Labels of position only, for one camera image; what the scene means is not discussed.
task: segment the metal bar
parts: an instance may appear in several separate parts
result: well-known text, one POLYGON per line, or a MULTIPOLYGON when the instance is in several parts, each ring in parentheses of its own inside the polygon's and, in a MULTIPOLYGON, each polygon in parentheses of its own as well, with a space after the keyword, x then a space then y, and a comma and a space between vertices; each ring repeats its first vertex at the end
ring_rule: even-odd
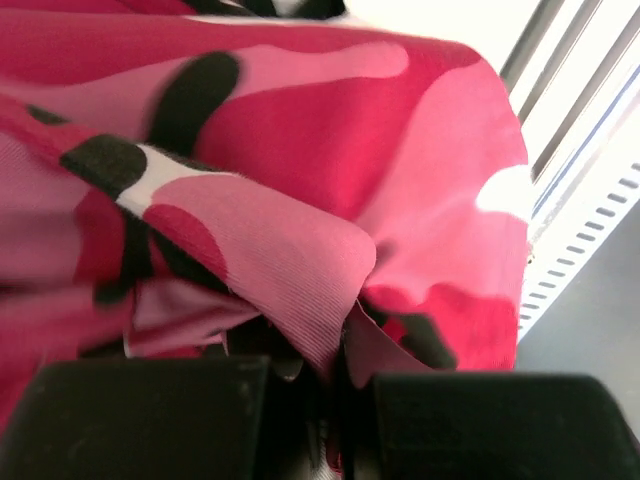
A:
POLYGON ((567 60, 569 54, 573 50, 573 47, 582 36, 585 28, 589 25, 589 22, 598 10, 602 1, 603 0, 586 0, 581 5, 578 13, 571 21, 571 24, 562 36, 560 43, 558 43, 558 46, 551 54, 551 58, 549 58, 544 70, 536 80, 531 92, 529 92, 527 99, 522 105, 518 114, 520 123, 525 122, 536 102, 540 97, 542 97, 549 85, 551 85, 556 74, 564 65, 564 62, 567 60))
MULTIPOLYGON (((566 165, 564 165, 564 168, 558 172, 556 177, 554 177, 553 181, 550 183, 550 187, 557 186, 558 188, 560 188, 562 191, 562 195, 560 198, 557 199, 557 201, 554 201, 553 210, 547 212, 543 219, 540 219, 535 223, 532 223, 533 227, 530 227, 532 228, 532 230, 530 230, 530 238, 529 238, 529 241, 532 244, 535 245, 540 240, 542 235, 544 235, 546 230, 553 223, 553 221, 555 220, 559 212, 565 207, 567 202, 571 199, 572 195, 580 188, 581 182, 585 179, 587 175, 589 175, 589 172, 594 167, 596 162, 599 161, 600 158, 602 157, 603 150, 606 149, 608 141, 615 136, 616 132, 618 132, 621 126, 624 125, 625 122, 627 122, 627 120, 633 114, 633 112, 638 107, 640 107, 640 94, 637 93, 639 79, 640 79, 640 66, 636 68, 635 72, 628 78, 625 85, 622 87, 620 92, 618 92, 618 94, 616 95, 616 98, 613 100, 613 102, 611 102, 611 105, 609 106, 607 111, 604 112, 604 114, 602 115, 600 120, 597 122, 593 130, 589 133, 589 135, 585 139, 585 141, 582 143, 582 145, 580 145, 580 147, 575 151, 573 156, 566 163, 566 165), (631 100, 625 99, 625 97, 628 97, 629 95, 632 95, 633 99, 631 100), (593 141, 598 129, 602 128, 603 124, 609 119, 609 117, 612 117, 613 119, 615 119, 615 124, 609 130, 609 133, 607 134, 607 140, 603 142, 601 145, 598 145, 598 148, 595 149, 593 153, 589 155, 588 160, 585 162, 584 167, 581 169, 580 173, 576 176, 576 178, 570 184, 567 184, 566 186, 562 186, 561 183, 564 180, 563 178, 564 174, 568 172, 570 168, 572 168, 574 162, 578 159, 580 155, 585 155, 585 151, 586 151, 586 148, 588 147, 589 142, 593 141)), ((537 217, 537 214, 539 213, 539 210, 542 207, 542 205, 543 203, 541 202, 541 199, 539 199, 536 202, 536 205, 534 206, 533 218, 537 217)))
POLYGON ((640 204, 640 171, 634 167, 640 155, 640 136, 636 134, 640 75, 633 75, 625 88, 627 98, 615 107, 615 122, 607 140, 563 189, 562 198, 553 202, 553 210, 534 226, 530 241, 535 259, 525 270, 519 339, 562 295, 625 215, 640 204))
POLYGON ((576 101, 573 103, 571 110, 565 116, 564 120, 560 124, 560 127, 553 135, 540 157, 533 165, 532 175, 534 180, 537 179, 549 161, 553 157, 554 152, 560 146, 560 143, 567 135, 571 127, 575 124, 576 120, 580 117, 582 112, 589 106, 593 97, 598 93, 602 85, 607 81, 611 71, 616 67, 622 56, 627 49, 634 42, 638 34, 640 33, 640 8, 636 9, 631 19, 627 22, 627 25, 622 30, 622 33, 618 36, 615 43, 609 50, 609 53, 604 57, 600 65, 589 79, 589 82, 584 87, 576 101))
POLYGON ((564 0, 541 0, 531 15, 531 19, 500 71, 500 76, 509 92, 518 83, 527 63, 531 60, 563 3, 564 0))

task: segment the vent grille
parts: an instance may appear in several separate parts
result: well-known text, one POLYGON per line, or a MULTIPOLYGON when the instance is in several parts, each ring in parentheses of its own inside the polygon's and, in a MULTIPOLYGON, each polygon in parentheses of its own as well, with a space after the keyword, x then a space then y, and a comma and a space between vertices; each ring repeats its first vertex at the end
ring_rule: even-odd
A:
POLYGON ((640 198, 640 162, 621 157, 614 162, 603 160, 598 162, 600 168, 594 167, 585 177, 534 247, 535 259, 525 272, 518 340, 640 198))

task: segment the gray surface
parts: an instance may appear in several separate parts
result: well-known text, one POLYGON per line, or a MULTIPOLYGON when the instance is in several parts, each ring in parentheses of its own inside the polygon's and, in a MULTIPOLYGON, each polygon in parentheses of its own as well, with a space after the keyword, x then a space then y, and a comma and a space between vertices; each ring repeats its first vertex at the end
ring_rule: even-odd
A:
POLYGON ((640 435, 640 204, 523 338, 516 369, 595 376, 640 435))

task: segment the black plastic part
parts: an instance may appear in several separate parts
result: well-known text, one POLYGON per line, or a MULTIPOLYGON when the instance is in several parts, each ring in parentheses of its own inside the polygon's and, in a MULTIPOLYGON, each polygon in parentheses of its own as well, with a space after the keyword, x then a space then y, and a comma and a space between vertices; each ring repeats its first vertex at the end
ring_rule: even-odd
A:
POLYGON ((278 16, 271 0, 244 0, 239 3, 260 17, 278 16))
POLYGON ((256 357, 60 364, 14 412, 0 478, 310 478, 304 388, 256 357))
POLYGON ((286 380, 294 380, 302 371, 302 355, 262 315, 228 330, 226 337, 231 356, 267 356, 273 371, 286 380))
POLYGON ((326 20, 342 15, 345 10, 343 0, 304 0, 291 16, 326 20))
POLYGON ((351 397, 348 480, 640 479, 620 410, 589 377, 379 375, 351 397))

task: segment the pink camouflage jacket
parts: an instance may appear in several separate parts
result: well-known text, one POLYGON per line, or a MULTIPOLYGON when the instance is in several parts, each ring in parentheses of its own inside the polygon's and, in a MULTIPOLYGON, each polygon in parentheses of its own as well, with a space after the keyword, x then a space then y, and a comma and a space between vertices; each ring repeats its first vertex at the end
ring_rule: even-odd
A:
POLYGON ((527 157, 476 52, 39 3, 0 10, 0 431, 47 363, 257 318, 325 381, 341 341, 357 386, 513 367, 527 157))

